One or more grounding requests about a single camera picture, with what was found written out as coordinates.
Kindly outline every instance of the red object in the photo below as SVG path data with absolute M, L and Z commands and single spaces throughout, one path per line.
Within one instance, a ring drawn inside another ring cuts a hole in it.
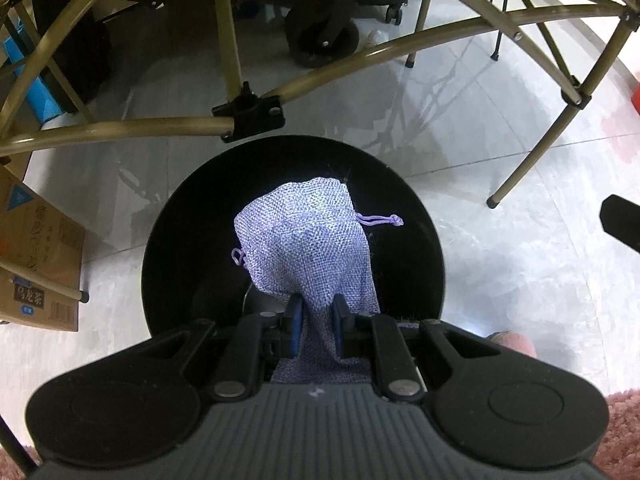
M 631 102 L 634 104 L 636 110 L 638 110 L 638 113 L 640 114 L 640 86 L 638 86 L 636 92 L 631 96 Z

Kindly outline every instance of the gray tile floor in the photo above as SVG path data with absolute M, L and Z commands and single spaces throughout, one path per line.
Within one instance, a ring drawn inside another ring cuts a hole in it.
M 383 9 L 362 11 L 362 38 L 409 33 Z M 434 0 L 428 26 L 472 16 Z M 139 9 L 110 25 L 116 71 L 92 109 L 102 119 L 207 115 L 224 100 L 211 0 Z M 553 24 L 572 71 L 597 55 L 569 24 Z M 535 29 L 529 29 L 539 40 Z M 303 70 L 287 55 L 278 9 L 238 23 L 244 77 L 263 92 Z M 559 90 L 519 49 L 494 34 L 370 68 L 286 105 L 284 134 L 340 139 L 408 179 L 445 253 L 445 319 L 487 335 L 519 330 L 541 359 L 609 393 L 640 386 L 640 255 L 602 232 L 601 201 L 640 202 L 640 117 L 610 73 L 590 106 L 521 184 L 489 210 L 487 196 L 562 109 Z M 219 139 L 162 138 L 70 146 L 34 154 L 27 176 L 90 231 L 78 333 L 0 327 L 0 412 L 24 442 L 24 406 L 49 378 L 148 337 L 140 300 L 144 245 L 160 209 L 197 167 L 226 149 Z

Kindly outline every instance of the ribbed gray surface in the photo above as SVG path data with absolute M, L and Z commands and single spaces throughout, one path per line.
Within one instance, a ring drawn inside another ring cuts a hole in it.
M 182 446 L 143 466 L 79 471 L 47 463 L 36 480 L 602 480 L 591 465 L 510 472 L 448 446 L 415 406 L 368 384 L 265 384 L 253 399 L 219 404 Z

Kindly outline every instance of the pink carpet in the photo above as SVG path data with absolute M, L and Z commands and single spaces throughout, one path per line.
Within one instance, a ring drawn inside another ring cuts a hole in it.
M 613 480 L 640 479 L 640 390 L 607 397 L 609 427 L 593 463 Z
M 25 446 L 24 449 L 36 462 L 40 463 L 40 457 L 33 447 Z M 18 466 L 9 458 L 6 451 L 0 447 L 0 480 L 20 480 L 21 478 L 24 478 L 24 475 L 18 469 Z

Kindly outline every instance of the metal screw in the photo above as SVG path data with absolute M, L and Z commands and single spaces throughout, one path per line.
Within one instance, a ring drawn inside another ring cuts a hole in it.
M 389 389 L 398 396 L 411 397 L 420 391 L 420 384 L 411 379 L 397 379 L 389 383 Z
M 221 381 L 213 387 L 219 397 L 238 397 L 244 394 L 244 384 L 238 381 Z

